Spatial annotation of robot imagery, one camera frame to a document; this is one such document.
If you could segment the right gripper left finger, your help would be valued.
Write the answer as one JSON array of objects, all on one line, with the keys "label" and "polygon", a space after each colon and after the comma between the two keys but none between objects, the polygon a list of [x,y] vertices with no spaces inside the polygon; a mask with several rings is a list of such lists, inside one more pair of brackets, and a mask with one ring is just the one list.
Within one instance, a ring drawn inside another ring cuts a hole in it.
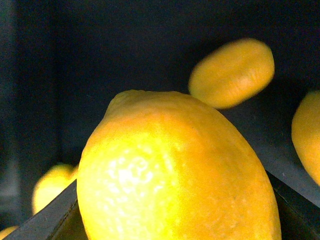
[{"label": "right gripper left finger", "polygon": [[77,202],[74,180],[37,214],[6,236],[8,240],[48,240],[64,223]]}]

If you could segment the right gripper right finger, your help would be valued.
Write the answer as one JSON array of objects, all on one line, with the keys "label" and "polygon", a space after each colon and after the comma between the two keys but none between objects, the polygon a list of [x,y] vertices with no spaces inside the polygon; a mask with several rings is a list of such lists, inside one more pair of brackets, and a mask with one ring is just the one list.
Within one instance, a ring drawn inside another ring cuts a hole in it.
[{"label": "right gripper right finger", "polygon": [[320,208],[270,172],[283,240],[320,240]]}]

